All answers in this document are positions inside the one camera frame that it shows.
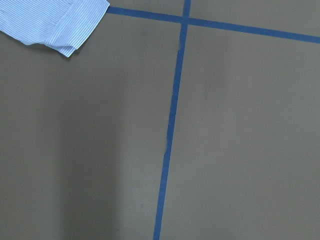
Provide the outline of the blue striped button shirt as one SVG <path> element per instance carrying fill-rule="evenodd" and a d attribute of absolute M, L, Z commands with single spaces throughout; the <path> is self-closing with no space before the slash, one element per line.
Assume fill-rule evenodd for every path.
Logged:
<path fill-rule="evenodd" d="M 25 45 L 40 44 L 70 57 L 106 14 L 107 0 L 2 0 L 0 30 Z"/>

